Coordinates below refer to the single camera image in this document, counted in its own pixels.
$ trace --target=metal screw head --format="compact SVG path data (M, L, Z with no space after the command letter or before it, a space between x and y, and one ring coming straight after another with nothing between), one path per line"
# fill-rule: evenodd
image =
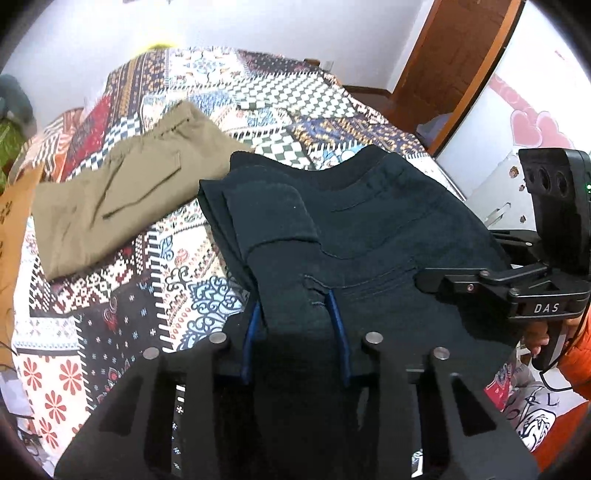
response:
M142 353L146 360L154 360L158 355L160 355L160 350L158 350L155 346L149 346L144 353Z
M209 336L209 341L211 343L223 343L226 341L228 336L224 332L215 332Z
M379 332L369 332L365 335L365 340L372 345L377 345L384 341L384 336Z
M433 356L439 360L447 360L449 358L449 350L444 346L438 346L433 349Z

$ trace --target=hand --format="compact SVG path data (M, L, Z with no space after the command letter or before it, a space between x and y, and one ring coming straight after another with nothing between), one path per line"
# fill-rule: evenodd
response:
M565 320L564 323L569 327L566 338L570 340L574 337L577 332L577 327L581 323L581 318L576 317L574 319ZM525 346L530 350L531 355L535 358L541 352L541 348L544 345L548 345L548 322L534 322L530 323L524 333Z

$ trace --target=patterned bedspread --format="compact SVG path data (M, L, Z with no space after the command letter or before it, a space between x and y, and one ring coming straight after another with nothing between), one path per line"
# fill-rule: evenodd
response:
M231 48L151 51L131 60L109 75L87 117L81 109L68 111L28 142L10 181L41 162L49 181L97 169L116 142L151 129L181 99L257 153L293 167L328 168L373 143L452 189L413 135L356 101L334 76L300 61ZM33 410L31 427L51 460L145 348L190 348L220 330L244 299L197 200L101 265L53 282L44 277L29 218L12 347ZM183 412L182 388L176 410ZM180 470L177 453L175 446L173 469Z

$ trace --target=khaki pants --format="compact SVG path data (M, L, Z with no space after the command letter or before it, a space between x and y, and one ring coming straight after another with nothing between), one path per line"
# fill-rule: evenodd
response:
M41 266L48 280L95 264L220 179L230 155L248 150L190 102L153 130L117 143L99 170L42 183L33 203Z

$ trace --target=orange jacket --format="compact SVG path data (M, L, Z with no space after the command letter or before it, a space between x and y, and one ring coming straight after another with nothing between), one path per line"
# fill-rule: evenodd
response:
M587 314L581 335L572 348L558 363L560 372L568 380L575 392L591 400L591 312Z
M558 363L560 372L571 383L575 392L587 400L591 400L590 316L591 312L587 314L581 334L574 341L573 347ZM556 419L544 441L533 451L540 470L544 470L554 462L588 412L589 402L585 402Z

